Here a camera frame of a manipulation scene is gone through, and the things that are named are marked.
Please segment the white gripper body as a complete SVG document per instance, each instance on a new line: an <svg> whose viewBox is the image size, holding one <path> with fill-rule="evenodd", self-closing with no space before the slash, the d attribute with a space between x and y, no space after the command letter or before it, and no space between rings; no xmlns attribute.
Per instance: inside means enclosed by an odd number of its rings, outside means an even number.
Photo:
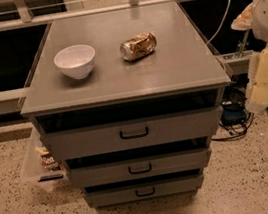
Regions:
<svg viewBox="0 0 268 214"><path fill-rule="evenodd" d="M249 112L259 113L268 107L268 44L254 52L249 60L246 105Z"/></svg>

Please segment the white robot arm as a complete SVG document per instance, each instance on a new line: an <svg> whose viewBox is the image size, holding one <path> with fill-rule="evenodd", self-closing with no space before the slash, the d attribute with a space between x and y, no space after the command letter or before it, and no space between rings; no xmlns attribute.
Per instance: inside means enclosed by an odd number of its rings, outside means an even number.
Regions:
<svg viewBox="0 0 268 214"><path fill-rule="evenodd" d="M268 107L268 0L253 0L233 20L231 29L251 30L256 39L267 43L249 60L249 82L245 94L247 110L259 113Z"/></svg>

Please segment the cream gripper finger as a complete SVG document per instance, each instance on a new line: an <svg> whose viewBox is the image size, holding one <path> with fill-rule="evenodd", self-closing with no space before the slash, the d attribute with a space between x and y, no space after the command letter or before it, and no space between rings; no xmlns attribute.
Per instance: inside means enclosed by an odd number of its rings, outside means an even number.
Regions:
<svg viewBox="0 0 268 214"><path fill-rule="evenodd" d="M252 5L248 5L244 8L241 14L236 17L233 21L231 29L236 31L246 31L252 28Z"/></svg>

